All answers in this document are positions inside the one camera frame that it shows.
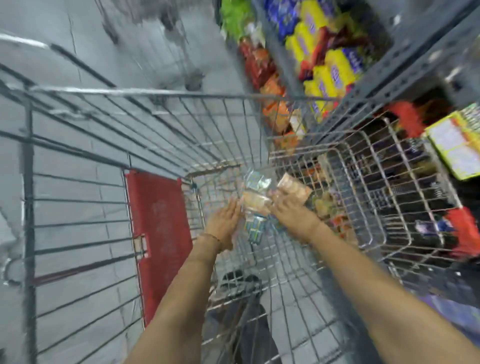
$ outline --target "left arm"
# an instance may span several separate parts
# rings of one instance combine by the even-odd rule
[[[154,318],[124,364],[199,363],[202,326],[213,266],[218,253],[230,250],[241,204],[230,200],[212,215],[188,258],[170,284]]]

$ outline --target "metal shopping cart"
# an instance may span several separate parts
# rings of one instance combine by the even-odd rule
[[[283,150],[257,104],[301,109],[317,99],[119,89],[58,45],[2,39],[53,52],[104,85],[37,85],[1,65],[0,92],[25,120],[20,130],[4,123],[0,136],[21,150],[24,253],[3,278],[22,292],[26,362],[120,362],[211,212],[239,196],[251,168],[334,194],[349,241],[406,289],[429,297],[435,286],[444,304],[474,309],[459,238],[437,224],[468,215],[428,141],[406,138],[388,109],[335,142]],[[161,112],[150,96],[167,100]],[[321,259],[285,232],[270,229],[259,245],[239,234],[218,257],[204,363],[376,358]]]

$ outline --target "forearm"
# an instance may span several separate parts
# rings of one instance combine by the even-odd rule
[[[352,301],[387,363],[477,359],[477,349],[448,321],[326,225],[319,225],[311,244]]]
[[[199,363],[218,242],[201,236],[170,284],[126,364]]]

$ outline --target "hand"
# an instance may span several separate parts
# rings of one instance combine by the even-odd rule
[[[232,250],[232,234],[235,231],[241,213],[241,203],[231,198],[228,206],[214,212],[208,219],[205,233],[215,236],[221,242],[221,251]]]
[[[268,209],[301,243],[308,243],[322,222],[294,195],[277,191],[272,196]]]

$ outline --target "metal ring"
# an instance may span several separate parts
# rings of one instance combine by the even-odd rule
[[[3,266],[2,270],[1,270],[1,279],[2,279],[3,284],[5,286],[20,287],[22,285],[21,282],[19,282],[17,280],[14,280],[14,279],[10,279],[9,274],[8,274],[8,270],[9,270],[10,266],[12,265],[12,263],[16,262],[17,260],[22,260],[22,257],[21,256],[16,256],[15,258],[8,257],[7,260],[5,261],[5,265]]]

